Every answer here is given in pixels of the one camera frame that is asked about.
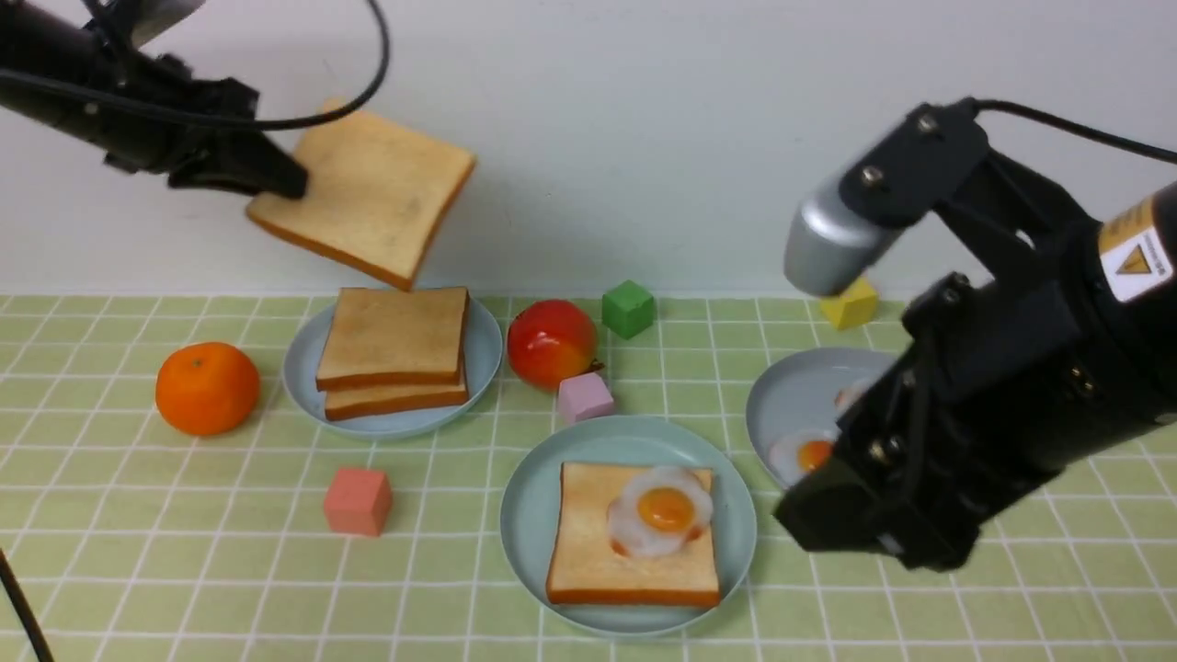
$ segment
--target slice of bread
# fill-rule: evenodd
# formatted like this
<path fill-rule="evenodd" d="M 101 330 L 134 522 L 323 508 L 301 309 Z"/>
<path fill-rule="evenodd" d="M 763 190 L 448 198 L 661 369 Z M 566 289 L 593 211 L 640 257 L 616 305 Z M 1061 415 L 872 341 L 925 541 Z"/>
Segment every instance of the slice of bread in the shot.
<path fill-rule="evenodd" d="M 344 287 L 319 359 L 317 388 L 458 384 L 468 305 L 465 287 Z"/>
<path fill-rule="evenodd" d="M 341 106 L 328 101 L 324 111 Z M 308 128 L 293 152 L 306 194 L 257 196 L 246 216 L 275 237 L 411 290 L 473 154 L 357 111 Z"/>
<path fill-rule="evenodd" d="M 626 557 L 610 545 L 609 504 L 631 478 L 647 469 L 576 462 L 561 465 L 560 523 L 547 571 L 552 604 L 719 604 L 723 596 L 710 527 L 669 556 Z M 692 471 L 710 492 L 711 470 Z"/>
<path fill-rule="evenodd" d="M 470 398 L 466 370 L 458 371 L 457 384 L 404 386 L 368 386 L 350 391 L 327 391 L 324 411 L 327 421 L 347 421 L 361 416 L 381 416 L 464 404 Z"/>

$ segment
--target grid pattern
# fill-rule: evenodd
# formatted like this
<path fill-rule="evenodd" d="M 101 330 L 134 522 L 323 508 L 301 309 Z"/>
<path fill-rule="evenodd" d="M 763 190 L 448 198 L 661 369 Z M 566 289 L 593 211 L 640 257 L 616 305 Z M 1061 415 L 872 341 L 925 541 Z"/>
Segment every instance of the grid pattern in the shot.
<path fill-rule="evenodd" d="M 278 380 L 285 347 L 330 300 L 0 296 L 0 547 L 60 660 L 1177 660 L 1172 432 L 1075 466 L 990 527 L 955 576 L 805 555 L 771 519 L 779 494 L 743 421 L 753 379 L 819 345 L 902 349 L 897 305 L 838 332 L 802 300 L 667 299 L 632 340 L 601 329 L 620 409 L 729 454 L 760 516 L 739 600 L 679 636 L 614 643 L 545 617 L 503 556 L 501 490 L 560 424 L 553 398 L 505 366 L 437 433 L 335 436 Z M 531 303 L 484 302 L 504 327 Z M 242 346 L 265 384 L 258 415 L 215 441 L 152 411 L 160 362 L 205 339 Z M 326 529 L 321 501 L 344 465 L 388 474 L 381 538 Z M 0 660 L 32 660 L 7 609 Z"/>

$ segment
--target green cube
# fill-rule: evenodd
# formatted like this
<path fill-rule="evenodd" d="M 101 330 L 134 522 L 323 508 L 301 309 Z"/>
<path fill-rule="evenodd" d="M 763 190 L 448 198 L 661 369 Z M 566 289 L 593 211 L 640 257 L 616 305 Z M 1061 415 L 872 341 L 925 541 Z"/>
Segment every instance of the green cube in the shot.
<path fill-rule="evenodd" d="M 601 297 L 600 320 L 629 340 L 654 323 L 654 297 L 641 285 L 626 280 Z"/>

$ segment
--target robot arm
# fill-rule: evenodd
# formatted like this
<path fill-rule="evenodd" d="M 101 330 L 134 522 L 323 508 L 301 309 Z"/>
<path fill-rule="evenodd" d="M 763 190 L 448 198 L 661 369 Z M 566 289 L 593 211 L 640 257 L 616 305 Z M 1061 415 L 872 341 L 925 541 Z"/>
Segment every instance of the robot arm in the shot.
<path fill-rule="evenodd" d="M 115 0 L 101 25 L 75 27 L 25 0 L 4 0 L 0 68 L 172 110 L 253 119 L 253 88 L 232 78 L 195 79 L 178 58 L 153 59 L 137 49 L 201 4 Z M 272 191 L 287 198 L 306 191 L 306 171 L 259 131 L 149 119 L 6 80 L 0 80 L 0 106 L 106 151 L 109 166 L 166 174 L 173 188 Z"/>
<path fill-rule="evenodd" d="M 990 147 L 984 104 L 919 106 L 799 207 L 785 274 L 810 294 L 839 293 L 930 212 L 995 277 L 953 273 L 909 305 L 911 345 L 776 510 L 809 551 L 957 569 L 1069 464 L 1177 421 L 1177 185 L 1099 224 Z"/>

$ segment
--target plate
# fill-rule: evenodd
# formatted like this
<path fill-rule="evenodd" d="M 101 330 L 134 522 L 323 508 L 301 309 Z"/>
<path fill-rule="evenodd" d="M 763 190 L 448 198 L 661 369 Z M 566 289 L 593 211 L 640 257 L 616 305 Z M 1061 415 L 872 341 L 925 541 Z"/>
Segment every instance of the plate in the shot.
<path fill-rule="evenodd" d="M 760 463 L 782 488 L 802 479 L 796 463 L 773 463 L 772 446 L 780 458 L 797 457 L 797 448 L 823 433 L 836 439 L 838 413 L 833 398 L 856 382 L 873 382 L 896 357 L 872 350 L 820 347 L 772 364 L 747 396 L 744 419 Z"/>
<path fill-rule="evenodd" d="M 712 609 L 550 603 L 545 584 L 560 518 L 564 462 L 711 469 L 716 569 L 723 602 Z M 736 596 L 752 565 L 757 523 L 747 485 L 710 442 L 661 418 L 606 416 L 559 430 L 523 458 L 503 494 L 499 531 L 511 569 L 551 614 L 600 636 L 654 637 L 701 621 Z"/>
<path fill-rule="evenodd" d="M 463 345 L 470 398 L 464 404 L 364 416 L 348 421 L 327 421 L 324 413 L 324 396 L 314 385 L 314 375 L 319 369 L 322 347 L 327 344 L 327 332 L 331 330 L 334 313 L 335 306 L 332 304 L 299 330 L 282 362 L 282 385 L 302 411 L 341 435 L 387 441 L 412 437 L 440 428 L 465 413 L 483 397 L 503 362 L 503 330 L 499 329 L 499 323 L 491 311 L 478 299 L 471 298 Z"/>

